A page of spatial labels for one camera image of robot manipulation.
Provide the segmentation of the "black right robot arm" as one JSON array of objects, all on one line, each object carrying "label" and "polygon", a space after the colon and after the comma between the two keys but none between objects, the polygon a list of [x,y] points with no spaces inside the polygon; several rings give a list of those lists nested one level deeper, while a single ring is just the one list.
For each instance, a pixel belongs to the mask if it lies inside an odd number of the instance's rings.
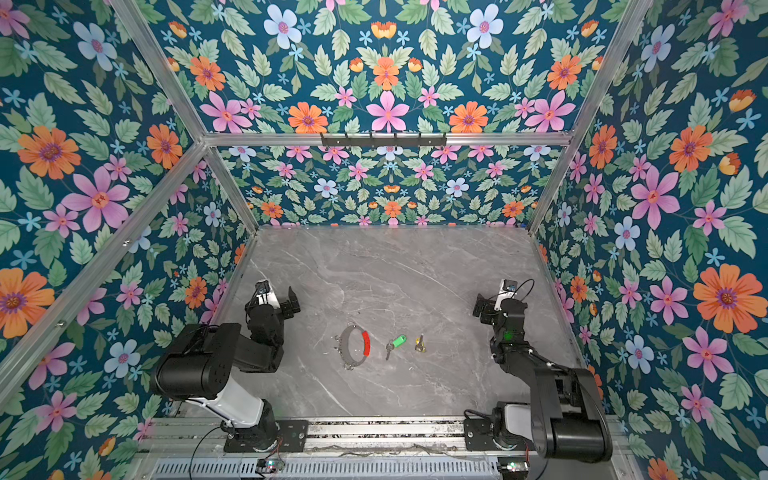
[{"label": "black right robot arm", "polygon": [[613,441],[593,375],[540,354],[526,339],[526,309],[513,294],[478,295],[473,308],[473,315],[492,327],[494,362],[529,388],[527,403],[497,403],[489,418],[491,438],[505,448],[527,440],[545,459],[610,460]]}]

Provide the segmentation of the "yellow capped key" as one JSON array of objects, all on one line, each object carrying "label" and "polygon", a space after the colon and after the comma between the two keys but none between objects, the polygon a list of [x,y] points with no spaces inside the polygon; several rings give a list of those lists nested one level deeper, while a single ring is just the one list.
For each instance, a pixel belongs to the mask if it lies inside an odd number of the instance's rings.
[{"label": "yellow capped key", "polygon": [[426,347],[425,347],[425,344],[424,344],[424,335],[423,334],[421,334],[417,338],[417,340],[415,342],[414,350],[416,352],[419,352],[419,353],[425,353],[426,352]]}]

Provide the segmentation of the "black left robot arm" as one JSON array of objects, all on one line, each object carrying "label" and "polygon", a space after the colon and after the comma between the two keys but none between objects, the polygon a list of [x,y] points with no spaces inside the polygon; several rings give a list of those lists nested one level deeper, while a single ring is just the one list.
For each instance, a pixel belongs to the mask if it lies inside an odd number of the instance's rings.
[{"label": "black left robot arm", "polygon": [[152,391],[201,407],[222,420],[233,437],[270,446],[279,427],[270,403],[249,393],[232,376],[277,372],[284,355],[285,322],[301,312],[293,289],[279,299],[267,280],[255,285],[244,307],[248,335],[238,323],[184,327],[165,348],[150,380]]}]

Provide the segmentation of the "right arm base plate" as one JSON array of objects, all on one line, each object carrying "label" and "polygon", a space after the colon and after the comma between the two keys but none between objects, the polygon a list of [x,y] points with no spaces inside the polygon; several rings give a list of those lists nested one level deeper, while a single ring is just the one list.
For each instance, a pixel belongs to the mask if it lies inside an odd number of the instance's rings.
[{"label": "right arm base plate", "polygon": [[490,414],[464,411],[464,442],[467,451],[528,451],[530,440],[509,433]]}]

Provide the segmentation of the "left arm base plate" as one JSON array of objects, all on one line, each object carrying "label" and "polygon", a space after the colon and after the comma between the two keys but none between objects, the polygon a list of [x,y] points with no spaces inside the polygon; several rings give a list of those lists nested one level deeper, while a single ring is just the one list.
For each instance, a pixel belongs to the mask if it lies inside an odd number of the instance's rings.
[{"label": "left arm base plate", "polygon": [[249,428],[225,427],[225,453],[300,453],[308,439],[307,420],[267,421]]}]

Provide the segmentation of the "silver keyring with keys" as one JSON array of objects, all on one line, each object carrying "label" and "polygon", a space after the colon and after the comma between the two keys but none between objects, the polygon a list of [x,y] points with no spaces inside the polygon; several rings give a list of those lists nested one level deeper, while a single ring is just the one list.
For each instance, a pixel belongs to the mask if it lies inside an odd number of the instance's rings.
[{"label": "silver keyring with keys", "polygon": [[342,366],[352,371],[362,366],[371,355],[369,332],[355,323],[349,323],[339,334],[333,337],[334,349],[338,353]]}]

